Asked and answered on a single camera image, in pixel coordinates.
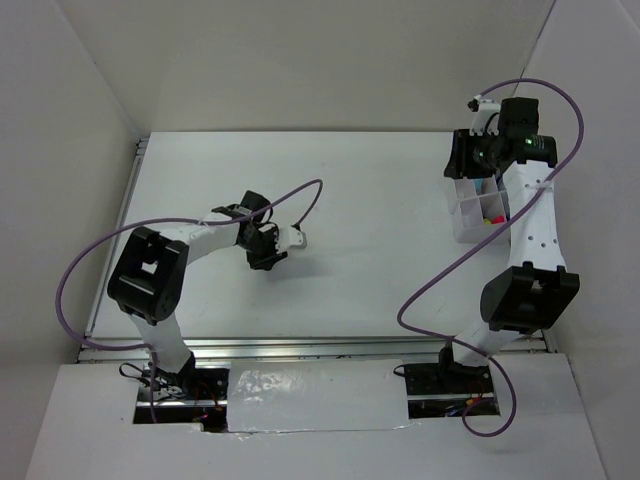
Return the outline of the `light blue highlighter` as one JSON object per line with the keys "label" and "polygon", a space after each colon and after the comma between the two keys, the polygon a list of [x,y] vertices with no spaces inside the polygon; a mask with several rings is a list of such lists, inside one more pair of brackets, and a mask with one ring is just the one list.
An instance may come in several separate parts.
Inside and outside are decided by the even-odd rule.
{"label": "light blue highlighter", "polygon": [[483,178],[474,179],[474,187],[477,195],[483,194]]}

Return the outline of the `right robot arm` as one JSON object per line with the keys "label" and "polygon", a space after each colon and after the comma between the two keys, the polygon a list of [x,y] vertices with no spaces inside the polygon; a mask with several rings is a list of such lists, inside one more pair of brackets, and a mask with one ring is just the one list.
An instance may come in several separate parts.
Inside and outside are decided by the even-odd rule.
{"label": "right robot arm", "polygon": [[480,318],[439,354],[436,379],[460,391],[491,356],[515,339],[551,328],[580,287],[561,253],[554,183],[556,141],[539,134],[538,102],[474,99],[470,128],[454,132],[449,162],[453,236],[509,246],[508,263],[483,287]]}

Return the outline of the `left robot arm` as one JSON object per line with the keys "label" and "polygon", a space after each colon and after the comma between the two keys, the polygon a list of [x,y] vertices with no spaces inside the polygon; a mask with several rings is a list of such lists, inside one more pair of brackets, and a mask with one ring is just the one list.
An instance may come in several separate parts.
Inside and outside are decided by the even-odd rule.
{"label": "left robot arm", "polygon": [[163,389],[176,399],[193,395],[201,377],[176,318],[187,267],[222,249],[239,247],[253,270],[269,271],[305,245],[295,226],[280,227],[261,209],[269,201],[248,191],[238,204],[213,209],[203,220],[164,230],[137,227],[108,282],[107,294],[151,347]]}

